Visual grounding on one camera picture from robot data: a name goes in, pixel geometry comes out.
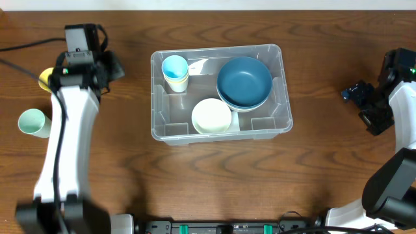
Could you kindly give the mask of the light blue cup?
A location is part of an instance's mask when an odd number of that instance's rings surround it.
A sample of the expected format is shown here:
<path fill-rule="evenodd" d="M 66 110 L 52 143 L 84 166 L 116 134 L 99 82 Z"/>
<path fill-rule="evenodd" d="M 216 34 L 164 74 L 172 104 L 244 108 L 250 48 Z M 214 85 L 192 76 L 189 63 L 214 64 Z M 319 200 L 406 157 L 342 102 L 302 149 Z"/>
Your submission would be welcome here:
<path fill-rule="evenodd" d="M 189 74 L 187 61 L 179 55 L 171 55 L 164 59 L 161 69 L 164 76 L 174 81 L 181 80 Z"/>

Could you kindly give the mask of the white cup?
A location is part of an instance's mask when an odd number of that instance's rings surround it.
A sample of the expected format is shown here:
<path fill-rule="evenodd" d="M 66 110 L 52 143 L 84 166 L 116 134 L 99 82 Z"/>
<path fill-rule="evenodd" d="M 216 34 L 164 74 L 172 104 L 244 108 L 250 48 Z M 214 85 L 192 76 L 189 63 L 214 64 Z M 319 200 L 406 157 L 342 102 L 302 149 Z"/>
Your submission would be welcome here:
<path fill-rule="evenodd" d="M 188 81 L 184 81 L 182 83 L 170 83 L 167 82 L 168 86 L 171 90 L 173 90 L 176 93 L 184 92 L 187 89 Z"/>

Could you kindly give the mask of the white small bowl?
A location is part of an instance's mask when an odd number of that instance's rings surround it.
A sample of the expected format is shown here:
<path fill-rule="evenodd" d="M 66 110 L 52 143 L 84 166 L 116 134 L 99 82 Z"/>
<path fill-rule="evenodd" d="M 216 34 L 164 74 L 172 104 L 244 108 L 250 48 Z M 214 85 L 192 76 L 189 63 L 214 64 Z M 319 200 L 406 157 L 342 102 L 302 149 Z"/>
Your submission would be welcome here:
<path fill-rule="evenodd" d="M 229 129 L 232 115 L 223 101 L 208 98 L 193 108 L 191 120 L 195 130 L 200 134 L 223 133 Z"/>

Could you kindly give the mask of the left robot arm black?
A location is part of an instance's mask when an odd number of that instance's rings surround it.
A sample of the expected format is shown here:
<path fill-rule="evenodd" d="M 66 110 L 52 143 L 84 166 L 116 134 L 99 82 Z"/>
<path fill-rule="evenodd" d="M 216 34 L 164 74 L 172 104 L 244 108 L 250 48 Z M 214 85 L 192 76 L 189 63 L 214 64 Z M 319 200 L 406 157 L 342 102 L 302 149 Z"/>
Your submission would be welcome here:
<path fill-rule="evenodd" d="M 16 206 L 25 233 L 111 233 L 110 214 L 90 197 L 88 162 L 94 120 L 110 83 L 125 75 L 103 27 L 86 23 L 64 28 L 67 51 L 48 78 L 53 116 L 44 166 L 33 201 Z"/>

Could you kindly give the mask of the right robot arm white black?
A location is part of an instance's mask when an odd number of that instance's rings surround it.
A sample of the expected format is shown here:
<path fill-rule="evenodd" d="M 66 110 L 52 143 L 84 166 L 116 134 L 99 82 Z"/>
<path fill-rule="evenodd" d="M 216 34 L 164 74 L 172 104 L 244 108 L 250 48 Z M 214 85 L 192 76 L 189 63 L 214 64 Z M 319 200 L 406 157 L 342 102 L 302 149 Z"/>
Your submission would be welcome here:
<path fill-rule="evenodd" d="M 395 154 L 367 181 L 360 199 L 329 209 L 321 225 L 331 233 L 415 228 L 415 52 L 387 52 L 377 87 L 359 81 L 341 95 L 359 109 L 372 135 L 395 128 Z"/>

